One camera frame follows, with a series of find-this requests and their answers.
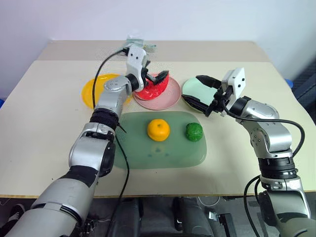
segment black cable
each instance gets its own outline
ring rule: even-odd
[[[119,146],[120,150],[121,150],[122,153],[123,153],[123,156],[124,156],[124,159],[125,159],[125,162],[126,162],[127,175],[126,175],[126,179],[125,179],[125,183],[124,183],[124,185],[123,185],[122,191],[121,191],[121,193],[120,193],[120,195],[119,195],[119,197],[118,197],[117,204],[116,204],[116,206],[115,206],[115,208],[114,208],[114,211],[112,212],[112,215],[111,215],[111,218],[110,218],[111,220],[110,220],[110,223],[109,223],[107,232],[106,232],[106,234],[105,234],[105,237],[108,237],[108,236],[109,236],[110,229],[111,229],[111,227],[112,227],[112,224],[113,224],[113,220],[114,220],[116,211],[118,210],[118,207],[119,207],[119,205],[120,205],[120,203],[121,203],[121,199],[122,199],[122,196],[123,196],[123,193],[124,193],[124,190],[125,190],[125,188],[126,188],[127,181],[128,181],[128,178],[129,178],[129,164],[128,164],[128,161],[127,161],[127,156],[126,156],[125,151],[124,151],[122,145],[120,144],[120,142],[119,142],[119,140],[118,140],[118,137],[117,137],[116,135],[115,135],[115,138],[116,138],[116,140],[117,140],[117,143],[118,143],[118,146]]]
[[[235,114],[233,114],[232,112],[230,112],[226,105],[225,105],[225,100],[222,100],[222,106],[225,110],[225,112],[235,118],[235,119],[239,119],[239,120],[246,120],[246,121],[254,121],[254,122],[284,122],[284,123],[289,123],[291,125],[294,125],[296,126],[300,132],[301,132],[301,139],[300,139],[300,142],[299,144],[297,145],[297,148],[295,149],[295,151],[293,152],[293,157],[295,157],[295,155],[299,152],[299,150],[301,149],[303,143],[304,143],[304,140],[305,140],[305,131],[304,129],[302,128],[301,125],[299,125],[298,123],[296,122],[293,122],[293,121],[290,121],[290,120],[284,120],[284,119],[265,119],[265,118],[246,118],[246,117],[241,117],[241,116],[237,116]]]
[[[260,179],[258,179],[256,184],[255,184],[255,196],[256,196],[258,204],[259,204],[259,198],[258,198],[258,185],[259,184],[260,184]]]
[[[106,59],[104,59],[104,61],[101,63],[98,71],[97,71],[97,74],[95,75],[95,78],[94,78],[94,81],[93,81],[93,86],[92,86],[92,103],[93,103],[93,108],[95,107],[95,95],[94,95],[94,92],[95,92],[95,85],[97,83],[97,79],[98,79],[98,76],[99,76],[99,73],[103,67],[103,65],[110,59],[112,58],[113,56],[115,55],[118,55],[120,53],[124,52],[124,49],[121,49],[115,53],[112,53],[109,57],[107,57]]]
[[[244,207],[245,207],[246,215],[247,215],[247,217],[248,217],[248,220],[249,220],[249,222],[250,222],[250,225],[251,225],[251,227],[252,227],[252,229],[253,229],[253,231],[254,231],[256,237],[260,237],[260,235],[259,235],[259,233],[258,233],[258,231],[257,231],[257,229],[256,229],[256,227],[255,227],[255,225],[254,225],[254,223],[253,223],[253,221],[252,221],[252,219],[251,219],[251,216],[250,216],[250,213],[249,213],[249,210],[248,210],[248,204],[247,204],[247,191],[248,191],[248,188],[249,188],[249,186],[250,186],[255,180],[257,180],[257,179],[260,179],[260,175],[254,177],[253,179],[251,179],[251,180],[247,183],[247,185],[246,185],[246,187],[245,187],[245,190],[244,190],[244,192],[243,192],[243,205],[244,205]]]

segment beige table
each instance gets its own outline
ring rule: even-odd
[[[103,41],[96,42],[96,45],[101,44],[98,47],[106,48],[112,43]],[[70,147],[92,113],[82,102],[80,92],[100,64],[99,60],[93,60],[95,55],[86,54],[86,60],[84,53],[76,55],[74,51],[80,48],[78,44],[90,47],[93,42],[71,44],[67,41],[49,45],[0,109],[0,197],[37,197],[53,180],[67,172]],[[149,69],[151,72],[170,70],[180,85],[196,75],[221,79],[227,70],[245,67],[246,88],[243,95],[273,105],[282,119],[294,120],[304,127],[306,141],[295,157],[295,164],[305,191],[316,190],[316,127],[263,52],[250,42],[203,42],[209,48],[217,45],[220,51],[216,51],[218,56],[210,54],[209,61],[205,56],[198,61],[199,57],[190,52],[194,61],[187,60],[188,54],[182,54],[182,59],[173,57],[168,61],[167,55],[173,55],[170,44],[161,43],[164,46],[161,55],[156,57]],[[189,47],[194,43],[182,44],[183,47]],[[226,51],[225,44],[236,50]],[[196,53],[201,54],[202,48],[197,44],[194,47]],[[240,56],[244,61],[233,61],[237,58],[235,54],[240,53],[240,48],[245,51]],[[110,61],[106,69],[107,72],[124,74],[125,62],[121,59]],[[123,110],[124,113],[134,111],[146,109],[132,101]],[[197,117],[207,140],[205,161],[189,168],[131,170],[124,194],[241,195],[245,184],[260,173],[247,131],[230,117],[223,118],[215,113],[206,118],[190,109],[183,100],[168,111],[187,111]],[[300,133],[295,127],[285,126],[293,136],[295,148]],[[126,170],[114,166],[108,176],[99,180],[96,197],[117,196],[125,176]]]

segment green toy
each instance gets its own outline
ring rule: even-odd
[[[202,126],[197,122],[188,123],[186,126],[186,137],[192,142],[199,141],[203,137]]]

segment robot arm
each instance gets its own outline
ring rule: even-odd
[[[245,87],[243,68],[229,71],[222,81],[197,76],[201,83],[217,92],[208,106],[197,98],[184,99],[208,117],[212,111],[236,118],[249,133],[261,171],[260,181],[266,191],[259,194],[259,204],[265,222],[275,226],[282,237],[316,236],[316,221],[311,214],[300,177],[293,161],[292,136],[280,123],[279,114],[270,105],[239,98]]]
[[[105,84],[90,122],[70,150],[70,170],[46,188],[8,237],[66,237],[85,222],[98,179],[113,166],[115,129],[123,103],[133,91],[146,86],[145,50],[132,44],[125,51],[127,75]]]

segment green mat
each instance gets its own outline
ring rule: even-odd
[[[153,119],[164,119],[171,133],[163,142],[153,141],[147,135],[147,125]],[[186,125],[199,122],[187,112],[134,112],[122,114],[120,124],[126,130],[116,129],[131,169],[183,168],[201,164],[206,156],[206,141],[203,135],[198,142],[185,136]],[[126,168],[123,154],[116,144],[114,165]]]

